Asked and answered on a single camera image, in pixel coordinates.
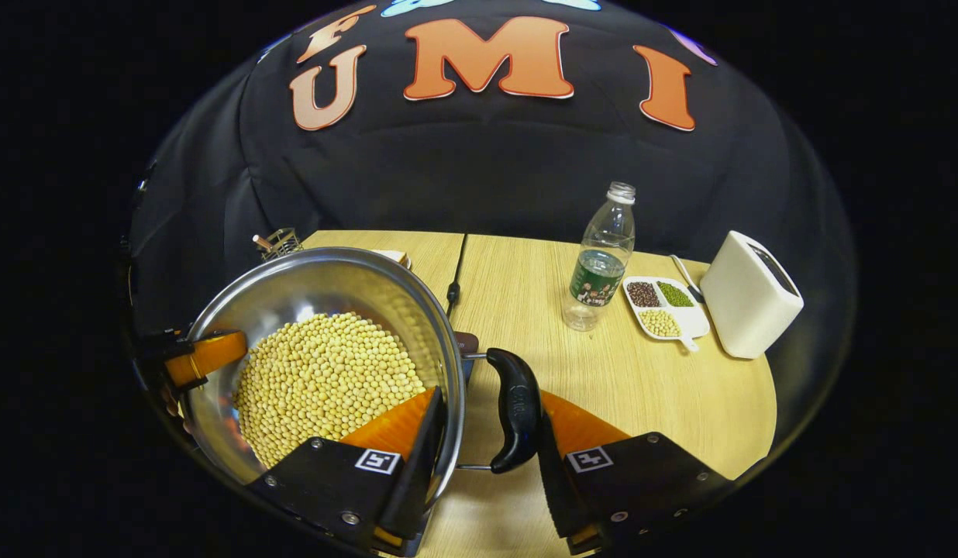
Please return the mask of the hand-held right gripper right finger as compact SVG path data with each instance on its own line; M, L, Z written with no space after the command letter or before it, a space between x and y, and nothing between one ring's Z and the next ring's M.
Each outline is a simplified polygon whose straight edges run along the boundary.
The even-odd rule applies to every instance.
M628 556L734 490L663 433L631 436L563 397L540 400L540 479L572 555Z

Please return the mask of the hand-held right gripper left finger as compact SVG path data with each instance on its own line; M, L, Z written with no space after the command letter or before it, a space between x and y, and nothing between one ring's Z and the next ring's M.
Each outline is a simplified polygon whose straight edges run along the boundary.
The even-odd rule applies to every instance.
M411 556L445 424L438 387L356 432L355 443L312 437L249 484L249 490L346 551Z

